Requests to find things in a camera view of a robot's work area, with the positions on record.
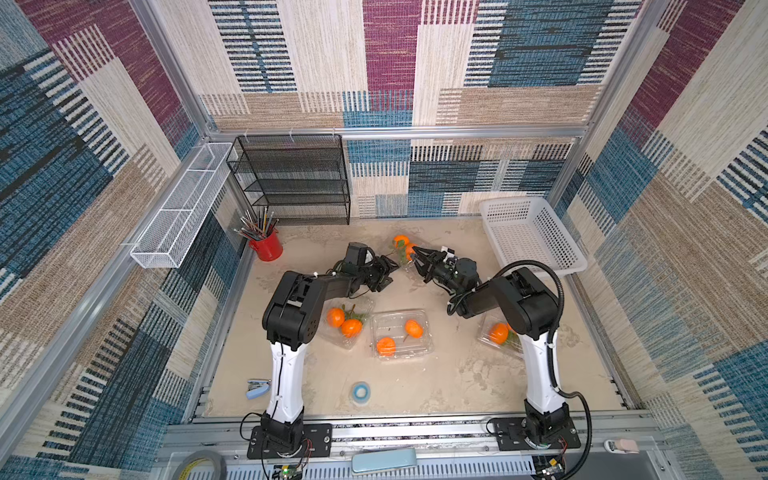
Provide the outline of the orange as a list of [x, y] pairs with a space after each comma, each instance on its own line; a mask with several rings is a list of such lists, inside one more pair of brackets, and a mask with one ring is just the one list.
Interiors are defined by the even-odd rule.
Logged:
[[396, 235], [393, 238], [395, 248], [406, 248], [410, 244], [410, 239], [406, 235]]
[[405, 258], [407, 262], [410, 262], [413, 260], [415, 251], [414, 251], [415, 245], [412, 243], [408, 243], [405, 246]]

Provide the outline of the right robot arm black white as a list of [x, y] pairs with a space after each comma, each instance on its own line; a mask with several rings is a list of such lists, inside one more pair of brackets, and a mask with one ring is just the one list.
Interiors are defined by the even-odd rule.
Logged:
[[424, 282], [449, 293], [449, 316], [472, 318], [499, 309], [504, 327], [519, 338], [527, 378], [526, 443], [544, 449], [573, 434], [567, 401], [577, 398], [589, 410], [583, 394], [566, 392], [559, 384], [556, 343], [565, 297], [554, 270], [537, 260], [517, 260], [481, 281], [476, 262], [457, 258], [450, 249], [415, 247], [411, 258]]

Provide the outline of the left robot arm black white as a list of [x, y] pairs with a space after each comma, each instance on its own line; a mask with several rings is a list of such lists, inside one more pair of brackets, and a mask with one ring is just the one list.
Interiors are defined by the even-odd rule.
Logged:
[[287, 271], [265, 309], [262, 327], [272, 354], [270, 399], [261, 415], [260, 432], [287, 453], [304, 442], [302, 381], [309, 343], [329, 299], [351, 298], [362, 287], [380, 292], [392, 283], [399, 265], [367, 245], [351, 242], [345, 257], [324, 274]]

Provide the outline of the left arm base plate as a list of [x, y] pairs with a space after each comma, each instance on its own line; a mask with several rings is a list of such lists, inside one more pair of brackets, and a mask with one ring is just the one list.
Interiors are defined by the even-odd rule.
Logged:
[[332, 438], [331, 423], [257, 426], [252, 430], [246, 456], [249, 460], [326, 458], [330, 456]]

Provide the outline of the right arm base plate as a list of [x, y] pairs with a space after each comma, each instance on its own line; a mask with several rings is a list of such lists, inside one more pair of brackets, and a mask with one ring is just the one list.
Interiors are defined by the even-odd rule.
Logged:
[[582, 441], [570, 418], [554, 423], [526, 416], [494, 417], [487, 423], [501, 451], [579, 449]]

